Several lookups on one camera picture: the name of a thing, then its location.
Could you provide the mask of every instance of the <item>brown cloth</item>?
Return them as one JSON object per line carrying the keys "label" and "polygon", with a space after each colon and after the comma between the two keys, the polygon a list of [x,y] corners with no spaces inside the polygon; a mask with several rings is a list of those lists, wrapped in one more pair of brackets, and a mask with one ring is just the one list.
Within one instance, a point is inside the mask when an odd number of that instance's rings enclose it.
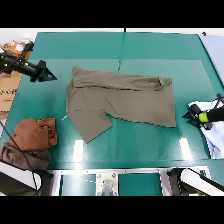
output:
{"label": "brown cloth", "polygon": [[66,112],[88,143],[112,126],[107,114],[176,127],[172,79],[73,67]]}
{"label": "brown cloth", "polygon": [[[57,144],[55,118],[23,119],[16,125],[11,135],[21,150],[43,150]],[[16,147],[11,139],[9,144]]]}
{"label": "brown cloth", "polygon": [[[24,152],[32,170],[46,170],[51,161],[50,152],[48,150],[39,150],[33,152]],[[17,148],[5,143],[0,148],[0,160],[11,164],[20,169],[29,170],[26,159]]]}

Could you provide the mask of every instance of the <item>green table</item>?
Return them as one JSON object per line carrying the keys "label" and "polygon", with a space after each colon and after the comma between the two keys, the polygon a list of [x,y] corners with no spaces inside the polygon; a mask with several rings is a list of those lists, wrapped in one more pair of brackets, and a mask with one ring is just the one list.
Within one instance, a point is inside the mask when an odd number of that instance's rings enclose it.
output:
{"label": "green table", "polygon": [[[149,124],[133,124],[110,117],[113,127],[88,145],[84,144],[83,158],[78,161],[73,158],[74,145],[75,141],[80,140],[81,137],[69,118],[65,118],[65,87],[71,80],[73,65],[83,66],[87,69],[133,74],[141,70],[141,74],[145,75],[151,74],[154,69],[165,76],[164,70],[158,70],[158,63],[165,63],[163,65],[167,66],[166,70],[169,71],[172,62],[166,64],[167,59],[179,60],[175,63],[178,62],[180,69],[186,66],[194,72],[195,69],[203,65],[202,67],[206,71],[201,72],[202,70],[200,70],[200,78],[203,77],[201,83],[208,88],[208,91],[206,93],[206,88],[201,87],[203,94],[196,96],[197,100],[212,100],[215,93],[223,94],[221,82],[197,35],[101,32],[38,33],[30,61],[36,63],[39,59],[47,61],[49,69],[58,77],[58,81],[33,84],[29,83],[29,78],[24,76],[12,105],[6,128],[13,133],[13,128],[23,118],[55,117],[59,144],[50,149],[52,162],[49,169],[207,165],[213,180],[224,184],[222,175],[224,161],[210,160],[204,137],[195,127],[186,124],[181,118],[181,114],[186,112],[184,104],[189,103],[188,101],[193,99],[194,94],[190,94],[189,99],[183,96],[185,100],[182,101],[183,98],[180,98],[179,94],[181,89],[179,89],[179,93],[175,96],[177,119],[178,122],[181,122],[179,127],[181,127],[181,131],[183,130],[184,135],[188,136],[193,160],[184,160],[181,156],[180,147],[178,148],[177,145],[179,138],[183,137],[183,133],[178,132],[179,129],[170,130]],[[192,77],[197,79],[197,74],[193,74]],[[197,87],[200,88],[200,85],[191,86],[189,91],[195,91],[197,94]],[[153,133],[153,144],[148,140],[150,133]],[[163,144],[161,139],[165,139],[166,144]],[[1,144],[6,142],[7,136],[3,134],[0,141]]]}

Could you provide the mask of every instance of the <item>black cable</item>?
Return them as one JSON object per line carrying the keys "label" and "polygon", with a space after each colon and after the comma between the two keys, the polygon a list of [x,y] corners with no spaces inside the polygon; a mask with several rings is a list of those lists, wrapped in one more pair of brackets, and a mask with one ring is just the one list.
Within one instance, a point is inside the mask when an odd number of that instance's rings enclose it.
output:
{"label": "black cable", "polygon": [[[28,49],[31,45],[32,41],[29,42],[29,45],[26,47],[26,49]],[[25,51],[22,55],[20,55],[17,59],[15,59],[15,61],[13,61],[11,64],[9,64],[8,66],[6,66],[4,69],[2,69],[0,71],[0,73],[4,72],[5,70],[7,70],[9,67],[11,67],[12,65],[14,65],[18,60],[20,60],[27,52]]]}
{"label": "black cable", "polygon": [[23,156],[24,156],[24,158],[25,158],[25,160],[26,160],[26,162],[27,162],[27,165],[28,165],[28,167],[29,167],[29,169],[30,169],[30,171],[31,171],[31,173],[32,173],[32,176],[33,176],[33,182],[34,182],[35,190],[36,190],[36,195],[38,196],[37,183],[36,183],[36,180],[35,180],[35,177],[34,177],[34,173],[33,173],[32,169],[31,169],[30,163],[29,163],[29,161],[28,161],[28,159],[27,159],[25,153],[20,149],[20,147],[17,145],[17,143],[16,143],[16,142],[14,141],[14,139],[11,137],[11,135],[9,134],[9,132],[7,131],[7,129],[5,128],[5,126],[2,124],[1,120],[0,120],[0,124],[1,124],[1,126],[2,126],[2,128],[3,128],[3,130],[6,132],[6,134],[9,136],[9,138],[12,140],[12,142],[16,145],[17,148],[15,147],[15,149],[17,149],[18,151],[20,151],[20,152],[23,154]]}

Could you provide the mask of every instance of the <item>shirt sleeve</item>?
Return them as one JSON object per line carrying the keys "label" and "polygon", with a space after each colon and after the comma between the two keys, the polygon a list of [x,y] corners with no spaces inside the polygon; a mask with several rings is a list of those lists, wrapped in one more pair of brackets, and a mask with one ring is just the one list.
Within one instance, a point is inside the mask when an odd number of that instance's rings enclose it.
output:
{"label": "shirt sleeve", "polygon": [[85,143],[90,142],[112,126],[104,111],[72,111],[69,117],[73,121]]}

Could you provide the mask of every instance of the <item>yellow-green tape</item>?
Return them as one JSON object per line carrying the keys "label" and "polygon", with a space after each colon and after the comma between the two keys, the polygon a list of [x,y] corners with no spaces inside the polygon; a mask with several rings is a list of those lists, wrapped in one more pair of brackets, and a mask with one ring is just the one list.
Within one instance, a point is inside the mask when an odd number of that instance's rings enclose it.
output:
{"label": "yellow-green tape", "polygon": [[201,122],[208,122],[207,113],[206,112],[203,112],[203,113],[199,114],[199,120]]}

